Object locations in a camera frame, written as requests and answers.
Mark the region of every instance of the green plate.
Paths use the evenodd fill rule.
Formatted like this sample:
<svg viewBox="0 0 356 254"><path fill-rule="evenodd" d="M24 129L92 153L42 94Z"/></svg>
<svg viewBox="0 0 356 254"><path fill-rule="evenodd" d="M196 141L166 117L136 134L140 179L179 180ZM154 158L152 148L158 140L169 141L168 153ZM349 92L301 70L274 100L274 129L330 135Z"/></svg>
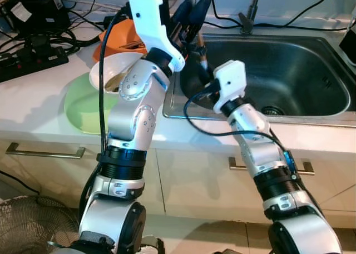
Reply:
<svg viewBox="0 0 356 254"><path fill-rule="evenodd" d="M110 110L117 103L117 96L104 93L105 123ZM99 91L90 84L88 72L71 83L65 98L65 113L69 122L82 132L100 134Z"/></svg>

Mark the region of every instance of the tile floor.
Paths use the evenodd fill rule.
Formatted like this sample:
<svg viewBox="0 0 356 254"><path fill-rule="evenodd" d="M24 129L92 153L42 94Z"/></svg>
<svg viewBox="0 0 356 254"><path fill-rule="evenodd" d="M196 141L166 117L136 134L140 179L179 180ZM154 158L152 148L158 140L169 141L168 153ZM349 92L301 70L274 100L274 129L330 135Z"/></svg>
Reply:
<svg viewBox="0 0 356 254"><path fill-rule="evenodd" d="M166 254L213 254L230 248L241 254L268 254L268 225L148 215L144 235L163 239ZM344 254L356 254L356 232L335 229Z"/></svg>

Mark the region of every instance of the sink drain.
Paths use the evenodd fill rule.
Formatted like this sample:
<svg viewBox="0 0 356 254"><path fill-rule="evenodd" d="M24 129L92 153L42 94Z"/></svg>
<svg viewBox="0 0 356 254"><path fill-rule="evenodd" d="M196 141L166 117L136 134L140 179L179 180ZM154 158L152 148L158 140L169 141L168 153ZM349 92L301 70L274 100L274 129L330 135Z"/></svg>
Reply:
<svg viewBox="0 0 356 254"><path fill-rule="evenodd" d="M266 115L284 115L284 112L274 106L266 106L261 109L261 112Z"/></svg>

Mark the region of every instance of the white countertop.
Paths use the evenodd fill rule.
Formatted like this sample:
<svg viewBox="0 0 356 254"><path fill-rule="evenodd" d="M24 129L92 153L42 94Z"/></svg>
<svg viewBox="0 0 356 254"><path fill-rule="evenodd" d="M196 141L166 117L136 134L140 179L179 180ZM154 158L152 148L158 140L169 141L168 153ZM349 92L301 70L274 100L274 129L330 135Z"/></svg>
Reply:
<svg viewBox="0 0 356 254"><path fill-rule="evenodd" d="M204 32L227 32L206 28ZM294 29L256 29L255 34L315 35L338 45L341 34L296 31ZM76 30L79 39L97 34L92 28ZM87 135L72 127L63 104L72 80L89 72L94 65L93 50L97 44L69 57L69 63L0 83L0 138L99 145L100 137ZM230 127L223 121L195 121L205 130L222 132ZM273 123L272 129L286 148L301 151L356 153L356 128L308 126ZM168 119L159 110L152 148L201 150L234 153L233 137L215 138L202 135L184 119Z"/></svg>

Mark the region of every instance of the stainless steel sink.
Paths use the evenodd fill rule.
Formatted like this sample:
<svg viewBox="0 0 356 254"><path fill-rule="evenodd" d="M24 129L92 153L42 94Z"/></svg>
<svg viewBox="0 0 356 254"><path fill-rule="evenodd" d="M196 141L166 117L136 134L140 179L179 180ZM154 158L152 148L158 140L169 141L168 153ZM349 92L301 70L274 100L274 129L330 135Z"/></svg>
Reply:
<svg viewBox="0 0 356 254"><path fill-rule="evenodd" d="M230 59L245 62L245 98L269 121L349 126L356 124L355 75L319 37L205 36L212 67ZM191 55L175 73L164 103L166 117L183 117L187 98L203 89ZM224 119L207 99L192 104L192 118Z"/></svg>

